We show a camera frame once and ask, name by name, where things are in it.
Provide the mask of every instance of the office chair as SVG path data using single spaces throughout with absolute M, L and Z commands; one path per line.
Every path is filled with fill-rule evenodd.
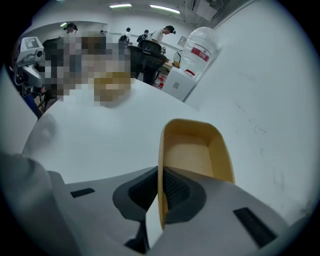
M 130 50 L 131 77 L 138 78 L 143 73 L 143 82 L 153 85 L 156 80 L 157 70 L 166 63 L 167 58 L 150 49 L 128 46 Z
M 160 44 L 150 41 L 150 40 L 141 40 L 138 44 L 138 47 L 150 50 L 153 53 L 161 54 L 162 47 Z

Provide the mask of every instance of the ceiling light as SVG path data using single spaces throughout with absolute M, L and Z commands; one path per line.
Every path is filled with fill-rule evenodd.
M 132 5 L 130 3 L 127 4 L 117 4 L 117 5 L 110 5 L 110 8 L 119 8 L 119 7 L 131 7 Z
M 166 11 L 173 12 L 173 13 L 176 13 L 176 14 L 180 14 L 180 11 L 179 11 L 179 10 L 174 10 L 174 9 L 171 9 L 171 8 L 167 8 L 167 7 L 163 7 L 163 6 L 158 6 L 158 5 L 152 5 L 152 4 L 150 4 L 150 6 L 151 6 L 152 8 L 162 9 L 162 10 L 166 10 Z

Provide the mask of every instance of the pixelated blur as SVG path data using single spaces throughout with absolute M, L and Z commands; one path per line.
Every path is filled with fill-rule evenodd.
M 43 86 L 61 100 L 89 84 L 95 102 L 112 102 L 131 88 L 130 51 L 125 45 L 108 41 L 99 31 L 78 32 L 45 45 Z

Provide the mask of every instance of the red label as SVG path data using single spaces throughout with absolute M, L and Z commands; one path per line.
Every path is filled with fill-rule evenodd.
M 200 51 L 199 49 L 197 48 L 192 48 L 191 52 L 195 55 L 198 55 L 201 59 L 203 59 L 205 62 L 208 62 L 209 60 L 209 56 L 204 54 L 202 51 Z

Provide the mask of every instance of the white t-shirt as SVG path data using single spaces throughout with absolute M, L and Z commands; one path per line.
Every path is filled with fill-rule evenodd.
M 126 35 L 126 40 L 125 40 L 125 41 L 126 41 L 126 42 L 129 41 L 129 40 L 130 40 L 131 33 L 128 32 L 128 31 L 126 31 L 126 32 L 122 33 L 122 34 L 120 35 L 120 37 L 122 37 L 122 36 L 124 36 L 124 35 Z
M 164 34 L 162 33 L 162 29 L 159 29 L 159 30 L 156 30 L 153 33 L 149 34 L 146 39 L 150 40 L 150 41 L 152 39 L 156 40 L 156 42 L 158 44 L 160 44 L 163 37 L 164 37 Z

